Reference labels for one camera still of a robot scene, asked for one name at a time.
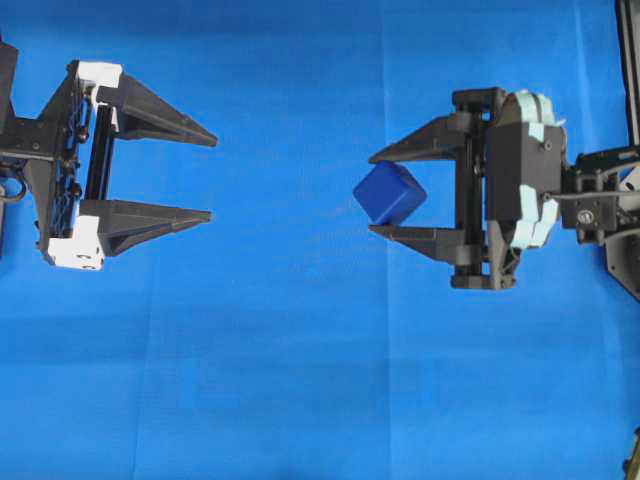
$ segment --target metal rod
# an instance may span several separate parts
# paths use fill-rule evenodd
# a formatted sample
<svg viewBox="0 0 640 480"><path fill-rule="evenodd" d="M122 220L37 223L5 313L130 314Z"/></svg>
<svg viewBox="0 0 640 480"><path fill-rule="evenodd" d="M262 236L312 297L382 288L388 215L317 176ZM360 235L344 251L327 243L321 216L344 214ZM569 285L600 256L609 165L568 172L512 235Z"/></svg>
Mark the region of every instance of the metal rod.
<svg viewBox="0 0 640 480"><path fill-rule="evenodd" d="M640 144L640 82L638 81L638 51L636 37L640 27L640 2L636 0L618 0L616 2L618 17L618 37L622 60L622 76L627 90L627 128L629 143Z"/></svg>
<svg viewBox="0 0 640 480"><path fill-rule="evenodd" d="M600 197L634 197L639 196L640 192L616 191L616 192L584 192L584 193L545 193L546 199L556 200L580 200L581 198L600 198Z"/></svg>
<svg viewBox="0 0 640 480"><path fill-rule="evenodd" d="M474 121L482 114L474 113ZM456 157L456 228L464 229L467 245L482 245L482 177L474 169L478 140L467 138L464 150ZM482 275L482 263L460 266L456 276Z"/></svg>
<svg viewBox="0 0 640 480"><path fill-rule="evenodd" d="M112 116L112 107L104 105L98 107L91 149L91 163L87 175L87 188L85 189L87 200L105 200L107 197L114 140Z"/></svg>

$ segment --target blue foam cube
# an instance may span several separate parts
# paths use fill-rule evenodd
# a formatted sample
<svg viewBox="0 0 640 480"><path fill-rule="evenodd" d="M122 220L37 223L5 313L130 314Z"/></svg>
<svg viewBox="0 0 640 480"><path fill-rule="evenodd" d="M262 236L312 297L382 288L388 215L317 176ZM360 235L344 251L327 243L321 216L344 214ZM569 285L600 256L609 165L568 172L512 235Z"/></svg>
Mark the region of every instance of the blue foam cube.
<svg viewBox="0 0 640 480"><path fill-rule="evenodd" d="M402 165L380 162L353 189L353 196L374 225L400 225L427 193Z"/></svg>

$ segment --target black mount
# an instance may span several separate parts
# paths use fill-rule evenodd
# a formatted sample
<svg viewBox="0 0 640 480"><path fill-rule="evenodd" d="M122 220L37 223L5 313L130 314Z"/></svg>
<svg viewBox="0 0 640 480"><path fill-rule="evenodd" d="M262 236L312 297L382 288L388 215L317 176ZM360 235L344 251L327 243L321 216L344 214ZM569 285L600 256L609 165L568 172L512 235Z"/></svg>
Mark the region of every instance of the black mount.
<svg viewBox="0 0 640 480"><path fill-rule="evenodd" d="M50 240L73 234L76 202L80 216L99 217L98 237L106 256L211 219L205 211L107 200L107 192L116 138L213 147L214 135L124 73L119 74L117 87L88 85L77 60L67 66L66 78L36 119L17 117L10 101L17 58L18 51L0 40L0 177L22 185L20 193L0 201L14 203L27 190L32 193L40 234L36 246L47 261L55 264L48 253ZM78 147L89 136L96 107L91 162L81 199Z"/></svg>
<svg viewBox="0 0 640 480"><path fill-rule="evenodd" d="M640 300L640 192L628 180L640 147L580 155L563 176L562 225L605 247L608 272Z"/></svg>

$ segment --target screw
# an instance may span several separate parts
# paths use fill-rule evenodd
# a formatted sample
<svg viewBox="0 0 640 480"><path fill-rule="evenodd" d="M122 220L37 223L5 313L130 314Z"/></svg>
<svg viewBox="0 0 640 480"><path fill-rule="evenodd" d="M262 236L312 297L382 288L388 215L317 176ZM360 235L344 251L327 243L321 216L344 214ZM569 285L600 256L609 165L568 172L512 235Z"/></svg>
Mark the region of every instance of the screw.
<svg viewBox="0 0 640 480"><path fill-rule="evenodd" d="M596 219L591 210L580 210L577 215L578 222L584 225L590 225Z"/></svg>
<svg viewBox="0 0 640 480"><path fill-rule="evenodd" d="M89 132L87 131L87 129L83 128L79 130L77 138L80 143L85 143L89 139Z"/></svg>
<svg viewBox="0 0 640 480"><path fill-rule="evenodd" d="M74 197L80 197L82 195L82 187L78 183L73 183L70 188L71 194Z"/></svg>

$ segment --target blue cloth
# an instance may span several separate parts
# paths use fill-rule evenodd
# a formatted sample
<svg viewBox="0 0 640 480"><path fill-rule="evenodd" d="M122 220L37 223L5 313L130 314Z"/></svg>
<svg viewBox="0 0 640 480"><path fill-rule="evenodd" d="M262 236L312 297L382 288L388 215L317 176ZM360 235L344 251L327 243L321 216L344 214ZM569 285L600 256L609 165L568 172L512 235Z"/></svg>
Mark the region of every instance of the blue cloth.
<svg viewBox="0 0 640 480"><path fill-rule="evenodd" d="M598 250L556 226L514 290L455 291L351 196L459 88L548 95L571 158L625 144L612 2L24 0L0 19L19 115L72 58L104 60L220 137L116 144L111 198L216 217L99 274L46 265L32 200L9 207L0 477L620 476L639 310ZM452 224L452 165L416 167L410 223Z"/></svg>

